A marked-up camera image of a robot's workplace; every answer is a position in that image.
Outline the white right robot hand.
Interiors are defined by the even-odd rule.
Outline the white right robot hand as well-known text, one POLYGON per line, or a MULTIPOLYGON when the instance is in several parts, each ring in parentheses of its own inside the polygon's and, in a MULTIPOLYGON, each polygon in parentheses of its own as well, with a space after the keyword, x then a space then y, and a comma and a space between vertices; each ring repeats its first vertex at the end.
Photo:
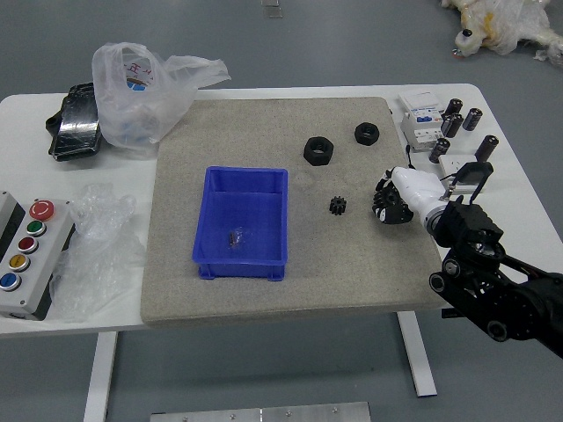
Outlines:
POLYGON ((430 231, 446 208, 444 192, 434 173, 394 167, 377 182, 372 210, 390 225, 408 223, 418 215, 422 227, 430 231))

